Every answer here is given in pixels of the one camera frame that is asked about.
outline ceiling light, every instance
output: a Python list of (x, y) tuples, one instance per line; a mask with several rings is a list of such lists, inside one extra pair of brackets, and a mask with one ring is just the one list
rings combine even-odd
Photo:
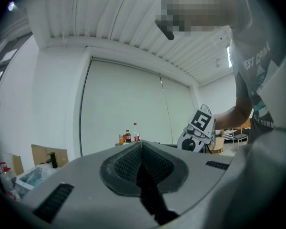
[(232, 63), (230, 60), (230, 47), (227, 47), (227, 53), (228, 53), (228, 61), (229, 61), (229, 68), (232, 67)]
[(15, 5), (15, 3), (12, 1), (12, 2), (10, 2), (9, 5), (8, 5), (8, 10), (9, 10), (9, 11), (12, 11), (15, 7), (16, 7), (16, 5)]

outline white ceiling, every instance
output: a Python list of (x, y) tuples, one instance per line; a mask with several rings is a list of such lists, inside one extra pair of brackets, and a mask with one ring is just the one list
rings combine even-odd
[(167, 40), (154, 20), (160, 0), (28, 0), (29, 21), (40, 47), (59, 37), (97, 37), (147, 51), (194, 78), (200, 86), (232, 71), (229, 28)]

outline corrugated ceiling panel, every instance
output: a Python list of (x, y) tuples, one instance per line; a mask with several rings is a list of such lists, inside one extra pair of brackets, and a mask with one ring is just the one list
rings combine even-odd
[(46, 0), (51, 37), (85, 36), (119, 41), (148, 51), (205, 83), (231, 72), (229, 28), (181, 32), (167, 40), (154, 20), (161, 0)]

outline ceiling beam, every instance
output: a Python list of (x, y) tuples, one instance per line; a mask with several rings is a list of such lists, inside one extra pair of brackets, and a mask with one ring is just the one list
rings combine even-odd
[(44, 49), (46, 42), (51, 38), (46, 0), (26, 0), (26, 8), (30, 28), (34, 34), (36, 43), (39, 49)]
[[(66, 38), (66, 46), (71, 47), (93, 47), (97, 58), (123, 62), (130, 65), (145, 68), (160, 73), (188, 86), (198, 86), (197, 81), (187, 73), (178, 69), (171, 63), (144, 50), (130, 45), (94, 37), (69, 37)], [(52, 38), (46, 44), (47, 47), (64, 46), (62, 38)]]

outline black vent grille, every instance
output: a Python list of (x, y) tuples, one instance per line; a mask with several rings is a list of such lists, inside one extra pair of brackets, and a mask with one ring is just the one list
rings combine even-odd
[(206, 165), (214, 167), (214, 168), (222, 169), (222, 170), (227, 170), (229, 168), (229, 165), (227, 165), (227, 164), (218, 163), (218, 162), (211, 161), (211, 160), (206, 162)]
[(70, 184), (59, 184), (46, 200), (34, 211), (34, 214), (40, 219), (51, 223), (68, 196), (71, 194), (73, 188), (74, 186)]

